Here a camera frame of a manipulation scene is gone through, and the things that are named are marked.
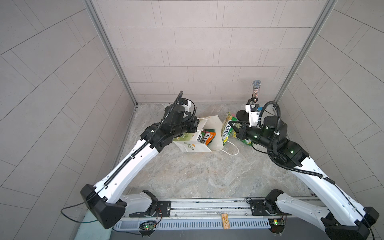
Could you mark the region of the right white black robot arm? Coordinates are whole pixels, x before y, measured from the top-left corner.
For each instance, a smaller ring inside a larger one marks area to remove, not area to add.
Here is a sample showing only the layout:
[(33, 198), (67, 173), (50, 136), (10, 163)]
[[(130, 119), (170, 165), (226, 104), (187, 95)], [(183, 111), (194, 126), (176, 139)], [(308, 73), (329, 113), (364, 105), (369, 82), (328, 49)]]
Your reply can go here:
[(265, 106), (273, 106), (276, 115), (264, 117), (265, 109), (259, 110), (259, 105), (255, 104), (250, 106), (248, 122), (229, 121), (228, 124), (239, 140), (250, 140), (264, 147), (275, 165), (297, 176), (324, 204), (322, 207), (316, 206), (274, 189), (265, 197), (266, 213), (271, 216), (296, 216), (318, 227), (331, 240), (366, 240), (374, 237), (372, 226), (377, 222), (379, 213), (373, 207), (364, 207), (345, 193), (320, 169), (306, 150), (287, 138), (288, 126), (283, 122), (280, 106), (276, 102), (267, 102)]

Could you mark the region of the white paper shopping bag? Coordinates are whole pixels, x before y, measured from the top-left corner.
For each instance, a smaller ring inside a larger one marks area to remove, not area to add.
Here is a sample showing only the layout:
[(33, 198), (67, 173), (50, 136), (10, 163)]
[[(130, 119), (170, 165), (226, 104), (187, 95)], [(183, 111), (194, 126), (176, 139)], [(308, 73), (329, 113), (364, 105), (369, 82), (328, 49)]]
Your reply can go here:
[(211, 153), (222, 151), (229, 156), (236, 156), (240, 151), (239, 148), (232, 144), (236, 152), (231, 154), (224, 150), (224, 142), (221, 135), (223, 123), (218, 116), (208, 116), (198, 118), (196, 133), (185, 133), (181, 137), (175, 138), (173, 143), (183, 153)]

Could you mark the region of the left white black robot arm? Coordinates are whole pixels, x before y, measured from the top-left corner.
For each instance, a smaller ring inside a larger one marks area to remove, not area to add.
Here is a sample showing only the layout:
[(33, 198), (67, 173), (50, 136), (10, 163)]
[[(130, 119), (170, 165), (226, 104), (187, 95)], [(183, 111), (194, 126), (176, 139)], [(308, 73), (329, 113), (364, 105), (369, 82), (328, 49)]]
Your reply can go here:
[(196, 105), (180, 92), (165, 108), (162, 120), (145, 129), (134, 148), (109, 174), (95, 185), (87, 184), (81, 189), (83, 204), (105, 229), (112, 228), (126, 210), (153, 215), (158, 199), (151, 192), (143, 191), (127, 200), (121, 196), (142, 168), (173, 139), (197, 132), (200, 121), (196, 110)]

